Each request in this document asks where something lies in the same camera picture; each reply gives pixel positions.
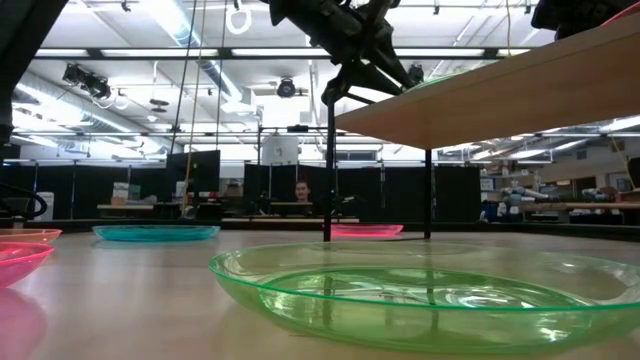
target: fluorescent ceiling light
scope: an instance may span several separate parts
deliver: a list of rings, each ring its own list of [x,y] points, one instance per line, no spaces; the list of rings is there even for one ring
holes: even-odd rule
[[[58,125],[85,125],[84,112],[77,107],[64,101],[59,101],[59,97],[64,96],[64,91],[60,89],[60,94],[46,94],[32,87],[18,83],[16,89],[24,91],[33,96],[39,102],[39,106],[30,107],[29,110],[37,112],[47,118],[55,120]]]
[[[484,49],[395,49],[398,56],[466,57],[482,56]]]
[[[462,150],[475,150],[480,148],[479,145],[473,145],[472,143],[465,143],[465,144],[460,144],[460,145],[455,145],[455,146],[447,146],[447,147],[443,147],[440,149],[435,149],[435,150],[441,150],[444,153],[448,153],[448,152],[453,152],[453,151],[462,151]]]
[[[511,49],[511,55],[512,56],[521,55],[528,52],[529,50],[530,49]],[[498,56],[509,56],[509,50],[507,49],[498,50]]]
[[[481,151],[481,152],[473,155],[473,160],[481,160],[481,159],[487,158],[489,156],[500,155],[500,154],[502,154],[504,152],[507,152],[507,150],[508,149],[505,148],[505,149],[502,149],[502,150],[495,150],[495,151],[493,151],[493,150]]]
[[[293,57],[293,56],[329,56],[329,53],[322,48],[260,48],[260,49],[232,49],[233,56],[274,56],[274,57]]]
[[[640,137],[640,133],[610,133],[610,137]]]
[[[200,49],[108,49],[101,50],[105,57],[176,57],[184,58],[187,56],[200,55]],[[216,49],[202,49],[202,56],[211,57],[218,56]]]
[[[584,144],[587,140],[576,140],[576,141],[572,141],[570,143],[566,143],[563,145],[560,145],[558,147],[555,147],[553,150],[555,151],[562,151],[562,150],[567,150],[570,149],[574,146],[580,145],[580,144]]]
[[[222,106],[220,106],[220,110],[222,110],[226,114],[255,113],[257,111],[255,105],[249,105],[239,101],[227,101],[226,103],[222,104]]]
[[[26,141],[26,142],[42,145],[42,146],[58,147],[58,144],[55,141],[51,141],[51,140],[49,140],[47,138],[43,138],[41,136],[31,135],[30,137],[23,137],[23,136],[19,136],[19,135],[12,135],[11,137],[14,138],[14,139],[17,139],[17,140],[22,140],[22,141]]]
[[[616,119],[611,124],[605,125],[598,130],[600,132],[610,132],[630,128],[637,125],[640,125],[640,116],[634,116],[626,119]]]
[[[31,131],[60,131],[60,132],[69,132],[71,131],[56,125],[53,122],[48,122],[43,119],[38,119],[33,116],[29,116],[23,114],[19,111],[13,111],[13,125],[20,129],[27,129]]]
[[[551,160],[518,160],[516,161],[518,164],[522,165],[543,165],[543,164],[553,164]]]
[[[528,157],[540,155],[544,153],[546,150],[544,149],[533,149],[533,150],[523,150],[518,151],[517,153],[509,155],[509,159],[525,159]]]
[[[589,133],[589,134],[576,134],[576,133],[559,133],[559,134],[543,134],[543,137],[599,137],[600,134],[597,133]]]
[[[36,57],[44,57],[44,56],[56,56],[56,57],[65,57],[65,56],[80,56],[80,57],[89,57],[89,53],[84,49],[40,49],[36,52]]]

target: white container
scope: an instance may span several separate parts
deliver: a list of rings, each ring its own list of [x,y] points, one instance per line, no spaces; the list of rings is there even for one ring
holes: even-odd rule
[[[40,215],[40,216],[36,216],[34,218],[35,221],[51,221],[53,220],[53,203],[55,200],[55,194],[52,192],[39,192],[36,193],[38,196],[40,196],[44,202],[47,204],[47,211],[44,212],[44,214]],[[35,210],[39,211],[40,210],[40,203],[39,202],[35,202],[36,203],[36,207]]]

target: wooden shelf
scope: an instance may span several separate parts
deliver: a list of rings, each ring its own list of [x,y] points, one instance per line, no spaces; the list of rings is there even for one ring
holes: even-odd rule
[[[336,118],[422,149],[640,114],[640,14]]]

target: ceiling beam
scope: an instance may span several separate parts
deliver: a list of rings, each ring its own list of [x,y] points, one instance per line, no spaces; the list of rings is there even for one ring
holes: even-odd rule
[[[521,54],[533,48],[512,47],[512,54]],[[508,55],[508,49],[495,46],[422,46],[396,47],[400,60],[500,60]],[[321,48],[278,47],[278,48],[41,48],[35,56],[37,60],[110,60],[110,61],[156,61],[156,60],[330,60],[331,56]]]

